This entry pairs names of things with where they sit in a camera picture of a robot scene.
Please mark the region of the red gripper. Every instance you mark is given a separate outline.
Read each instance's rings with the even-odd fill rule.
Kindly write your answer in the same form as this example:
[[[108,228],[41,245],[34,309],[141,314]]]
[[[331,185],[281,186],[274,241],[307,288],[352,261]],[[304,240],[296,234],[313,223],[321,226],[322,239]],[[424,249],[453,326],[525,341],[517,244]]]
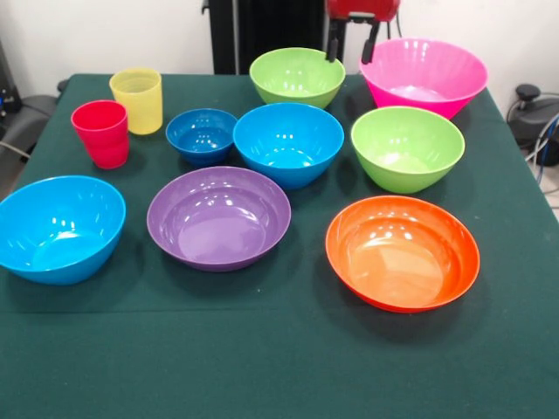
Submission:
[[[328,15],[328,45],[327,60],[335,62],[338,52],[338,20],[374,18],[378,21],[370,22],[369,37],[364,43],[361,63],[371,62],[375,50],[376,39],[381,22],[392,20],[400,6],[400,0],[327,0]]]

